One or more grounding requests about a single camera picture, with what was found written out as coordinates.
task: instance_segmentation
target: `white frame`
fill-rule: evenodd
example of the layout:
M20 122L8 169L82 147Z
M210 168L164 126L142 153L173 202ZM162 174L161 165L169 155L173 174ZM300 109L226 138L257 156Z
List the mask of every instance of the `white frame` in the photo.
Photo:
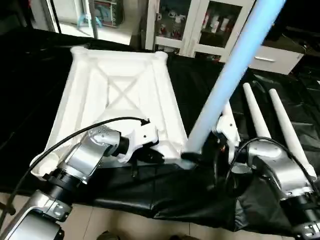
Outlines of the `white frame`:
M242 7L239 16L235 22L235 25L232 29L231 35L229 36L229 39L224 48L199 44L203 20L206 15L210 1ZM247 20L247 17L251 11L251 8L253 7L254 2L255 0L202 0L198 8L196 20L194 22L193 32L186 56L194 58L196 52L220 55L220 62L226 62Z
M186 56L190 45L190 39L193 34L194 23L202 0L191 0L182 40L155 36L156 16L157 13L159 13L160 1L161 0L149 0L148 3L145 49L153 50L154 45L158 44L180 49L179 55Z

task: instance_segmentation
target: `black table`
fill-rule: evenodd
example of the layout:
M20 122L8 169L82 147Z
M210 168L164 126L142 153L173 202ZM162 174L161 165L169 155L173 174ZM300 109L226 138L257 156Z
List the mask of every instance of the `black table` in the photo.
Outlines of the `black table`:
M132 51L131 47L40 30L19 30L0 38L2 110L0 130L0 191L12 191L31 159L47 142L72 63L70 48ZM170 55L167 67L185 131L190 133L222 64ZM285 143L268 95L275 88L310 163L320 174L320 85L275 73L248 70L250 82L271 136ZM256 136L242 85L230 103L243 139ZM205 149L212 149L210 139ZM254 178L246 191L231 198L210 189L210 168L182 170L176 165L99 169L78 202L117 209L148 218L192 222L231 231L289 235L290 226L269 186ZM43 183L31 174L20 194L30 195Z

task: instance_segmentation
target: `blue tube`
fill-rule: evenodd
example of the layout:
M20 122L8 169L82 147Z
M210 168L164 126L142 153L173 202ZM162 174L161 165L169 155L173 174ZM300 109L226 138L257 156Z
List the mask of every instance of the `blue tube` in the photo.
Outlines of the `blue tube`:
M200 152L213 126L263 43L286 0L257 0L193 126L184 152Z

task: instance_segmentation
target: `white plastic tray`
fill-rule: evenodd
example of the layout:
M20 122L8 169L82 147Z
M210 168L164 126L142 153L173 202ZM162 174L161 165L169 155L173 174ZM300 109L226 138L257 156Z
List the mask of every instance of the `white plastic tray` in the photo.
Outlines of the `white plastic tray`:
M130 116L148 118L155 124L159 144L153 148L165 156L167 163L180 157L187 135L166 53L89 50L81 46L71 52L72 66L45 149L93 123ZM107 125L125 136L140 122L123 120ZM65 143L64 149L80 138ZM63 152L58 149L56 154L60 157ZM118 166L121 164L116 159L104 161L104 167Z

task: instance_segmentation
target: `white cabinet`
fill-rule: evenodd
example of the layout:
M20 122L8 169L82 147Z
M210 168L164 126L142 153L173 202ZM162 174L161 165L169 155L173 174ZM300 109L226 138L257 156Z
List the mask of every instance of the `white cabinet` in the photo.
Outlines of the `white cabinet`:
M145 48L174 49L181 56L225 63L254 3L255 0L149 0ZM292 40L281 38L280 46L277 42L271 47L270 43L261 46L250 67L289 74L304 54L297 46L289 47Z
M254 1L149 0L145 48L167 46L179 49L182 56L207 53L224 61Z
M302 57L302 53L261 46L249 67L287 75Z

